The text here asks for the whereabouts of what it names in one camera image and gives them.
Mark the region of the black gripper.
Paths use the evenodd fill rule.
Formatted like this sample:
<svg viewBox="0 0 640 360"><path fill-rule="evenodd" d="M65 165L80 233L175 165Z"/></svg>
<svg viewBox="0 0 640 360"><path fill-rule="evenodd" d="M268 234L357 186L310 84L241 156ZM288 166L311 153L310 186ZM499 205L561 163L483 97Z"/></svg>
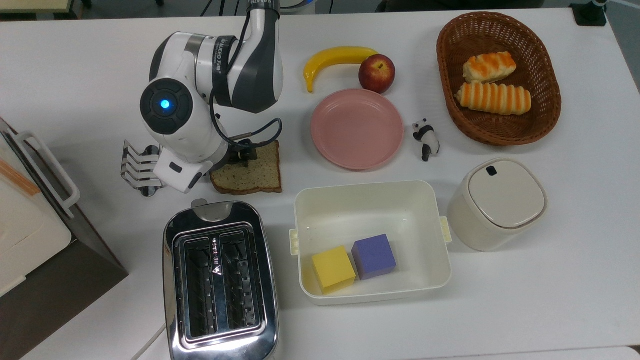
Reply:
<svg viewBox="0 0 640 360"><path fill-rule="evenodd" d="M240 165L248 167L251 161L258 159L258 151L256 149L244 148L242 146L234 146L230 149L230 156L227 164L229 166Z"/></svg>

